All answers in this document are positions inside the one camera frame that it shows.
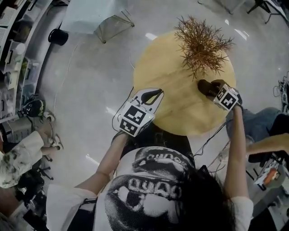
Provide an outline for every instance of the person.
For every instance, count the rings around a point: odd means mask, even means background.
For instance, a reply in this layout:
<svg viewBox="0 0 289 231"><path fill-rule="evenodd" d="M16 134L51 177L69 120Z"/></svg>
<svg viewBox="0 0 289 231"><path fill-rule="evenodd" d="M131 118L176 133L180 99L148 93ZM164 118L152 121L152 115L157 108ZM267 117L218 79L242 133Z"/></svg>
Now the person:
<svg viewBox="0 0 289 231"><path fill-rule="evenodd" d="M254 114L245 109L243 112L245 135L254 141L247 146L250 162L262 162L270 158L272 152L282 157L289 167L289 116L282 114L276 108L268 107ZM227 116L227 133L232 137L233 129L230 120L233 114Z"/></svg>
<svg viewBox="0 0 289 231"><path fill-rule="evenodd" d="M248 198L240 105L233 108L232 126L224 186L206 167L196 170L186 136L154 124L135 138L117 133L95 174L75 188L49 185L47 228L248 230L253 203Z"/></svg>
<svg viewBox="0 0 289 231"><path fill-rule="evenodd" d="M56 135L50 141L51 147L44 147L52 133L51 123L55 120L50 113L44 114L44 123L37 131L32 132L20 143L0 142L0 187L10 188L17 185L20 177L29 171L42 156L63 149L59 137Z"/></svg>

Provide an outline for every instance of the graphic print t-shirt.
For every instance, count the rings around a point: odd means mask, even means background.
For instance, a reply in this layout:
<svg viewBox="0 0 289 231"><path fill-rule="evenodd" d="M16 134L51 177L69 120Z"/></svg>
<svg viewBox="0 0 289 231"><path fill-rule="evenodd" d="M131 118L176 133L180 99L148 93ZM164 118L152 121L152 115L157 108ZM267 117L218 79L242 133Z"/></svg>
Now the graphic print t-shirt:
<svg viewBox="0 0 289 231"><path fill-rule="evenodd" d="M184 213L180 201L182 183L178 179L193 170L189 159L174 150L163 147L133 150L121 159L116 177L97 200L94 193L83 189L50 185L47 227L51 231L68 230L79 206L89 198L94 200L92 206L82 208L92 211L96 201L93 231L176 229L178 217ZM246 214L248 226L252 211Z"/></svg>

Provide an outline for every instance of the round wooden table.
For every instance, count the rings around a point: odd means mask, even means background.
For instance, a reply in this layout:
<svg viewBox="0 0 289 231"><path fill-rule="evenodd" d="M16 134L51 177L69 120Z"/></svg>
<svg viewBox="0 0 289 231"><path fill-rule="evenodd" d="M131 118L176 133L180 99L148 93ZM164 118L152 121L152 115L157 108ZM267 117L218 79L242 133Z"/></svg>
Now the round wooden table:
<svg viewBox="0 0 289 231"><path fill-rule="evenodd" d="M183 57L174 32L154 39L135 65L135 92L144 88L161 88L164 97L157 109L154 124L177 135L203 134L221 124L227 112L209 101L197 88L191 71L182 67ZM205 73L209 82L223 79L236 86L232 63L227 57L220 74L211 70Z"/></svg>

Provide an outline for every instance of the dried plant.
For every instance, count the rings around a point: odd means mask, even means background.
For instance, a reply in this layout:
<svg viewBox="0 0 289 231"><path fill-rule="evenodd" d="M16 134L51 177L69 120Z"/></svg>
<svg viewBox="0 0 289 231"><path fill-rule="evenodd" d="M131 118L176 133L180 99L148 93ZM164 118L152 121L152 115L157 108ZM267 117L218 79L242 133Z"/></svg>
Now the dried plant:
<svg viewBox="0 0 289 231"><path fill-rule="evenodd" d="M180 45L185 54L182 56L183 67L187 66L192 70L193 80L197 78L198 72L204 75L206 67L219 73L226 56L222 56L218 51L228 50L233 39L223 39L223 35L219 34L221 29L206 25L206 20L198 23L192 16L188 17L187 21L182 17L175 27L177 40L183 41Z"/></svg>

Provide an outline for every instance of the jeans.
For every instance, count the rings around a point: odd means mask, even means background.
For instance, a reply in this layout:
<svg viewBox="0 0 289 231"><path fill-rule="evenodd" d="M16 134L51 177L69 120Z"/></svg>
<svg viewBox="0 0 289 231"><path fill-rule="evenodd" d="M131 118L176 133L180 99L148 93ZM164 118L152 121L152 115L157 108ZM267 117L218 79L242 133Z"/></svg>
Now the jeans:
<svg viewBox="0 0 289 231"><path fill-rule="evenodd" d="M269 131L271 130L273 123L276 117L281 113L282 112L280 110L273 107L265 108L256 114L244 109L243 122L245 135L252 137L254 142L258 142L269 137ZM233 134L233 123L230 121L232 118L233 111L230 111L226 117L226 121L228 122L226 128L230 139L232 138Z"/></svg>

